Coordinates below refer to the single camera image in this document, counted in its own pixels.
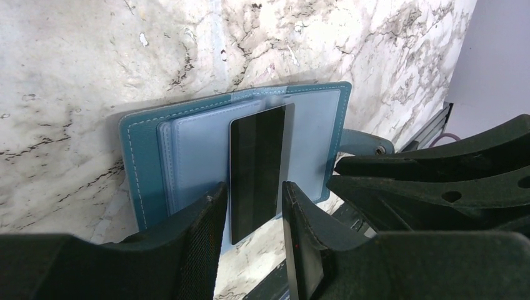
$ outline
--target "gray marble veining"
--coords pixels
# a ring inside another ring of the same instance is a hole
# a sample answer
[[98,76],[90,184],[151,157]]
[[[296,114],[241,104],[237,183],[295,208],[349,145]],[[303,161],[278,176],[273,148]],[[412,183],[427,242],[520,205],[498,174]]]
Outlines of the gray marble veining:
[[[475,2],[0,1],[0,233],[137,231],[117,133],[132,109],[343,80],[346,127],[399,147],[441,108]],[[221,258],[219,299],[283,259],[277,223]]]

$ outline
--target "purple cable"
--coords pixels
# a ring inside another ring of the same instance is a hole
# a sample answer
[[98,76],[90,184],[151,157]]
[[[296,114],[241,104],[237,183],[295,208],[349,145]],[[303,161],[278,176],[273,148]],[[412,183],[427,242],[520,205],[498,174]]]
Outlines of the purple cable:
[[434,141],[432,141],[432,143],[429,145],[429,148],[434,147],[436,145],[436,143],[438,143],[438,141],[440,141],[443,138],[452,138],[452,139],[454,139],[457,142],[461,140],[461,138],[458,137],[456,134],[442,133],[436,139],[434,139]]

